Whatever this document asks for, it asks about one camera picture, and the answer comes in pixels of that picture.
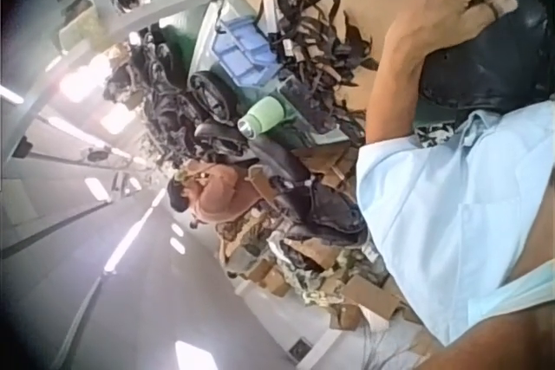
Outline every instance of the wall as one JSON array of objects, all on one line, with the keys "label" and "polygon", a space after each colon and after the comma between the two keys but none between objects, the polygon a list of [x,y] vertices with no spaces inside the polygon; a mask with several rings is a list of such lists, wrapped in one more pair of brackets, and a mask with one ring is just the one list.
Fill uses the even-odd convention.
[{"label": "wall", "polygon": [[18,0],[2,33],[2,84],[25,96],[58,55],[52,38],[62,24],[56,0]]}]

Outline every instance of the brown leather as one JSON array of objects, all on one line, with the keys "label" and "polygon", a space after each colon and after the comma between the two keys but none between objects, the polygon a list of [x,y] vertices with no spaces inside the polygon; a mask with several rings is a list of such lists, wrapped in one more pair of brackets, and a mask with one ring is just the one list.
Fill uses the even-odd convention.
[{"label": "brown leather", "polygon": [[274,204],[274,198],[278,193],[271,187],[270,181],[264,174],[262,166],[251,166],[246,179],[251,182],[252,186],[258,191],[263,200],[266,201],[271,208],[276,210],[277,207]]}]

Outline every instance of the metal shelf frame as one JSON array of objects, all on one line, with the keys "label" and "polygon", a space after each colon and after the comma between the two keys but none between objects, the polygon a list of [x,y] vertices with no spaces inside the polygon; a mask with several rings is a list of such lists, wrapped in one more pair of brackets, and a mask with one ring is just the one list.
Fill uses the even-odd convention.
[{"label": "metal shelf frame", "polygon": [[[152,0],[125,14],[121,14],[110,0],[94,1],[106,36],[117,43],[124,41],[130,32],[146,28],[163,17],[175,15],[214,0]],[[24,103],[16,106],[2,120],[3,164],[10,159],[35,117],[58,94],[59,83],[63,76],[81,65],[87,65],[96,54],[89,40],[79,42],[49,72],[38,78],[24,96]]]}]

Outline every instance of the shirt sleeve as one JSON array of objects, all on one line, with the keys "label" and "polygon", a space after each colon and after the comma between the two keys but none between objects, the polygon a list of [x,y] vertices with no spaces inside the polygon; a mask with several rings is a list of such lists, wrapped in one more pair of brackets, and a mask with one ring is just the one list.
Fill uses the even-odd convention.
[{"label": "shirt sleeve", "polygon": [[458,163],[449,144],[422,148],[416,136],[362,147],[356,163],[356,196],[375,243],[379,246],[385,240],[409,198],[416,220],[419,212],[429,212],[429,205],[441,199],[445,184],[456,187],[452,181],[458,182],[453,175]]}]

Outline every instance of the face mask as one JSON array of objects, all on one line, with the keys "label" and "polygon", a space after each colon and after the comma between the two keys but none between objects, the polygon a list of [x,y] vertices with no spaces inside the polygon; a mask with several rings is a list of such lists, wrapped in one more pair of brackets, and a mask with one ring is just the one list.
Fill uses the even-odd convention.
[{"label": "face mask", "polygon": [[555,301],[555,259],[493,292],[468,302],[468,324]]}]

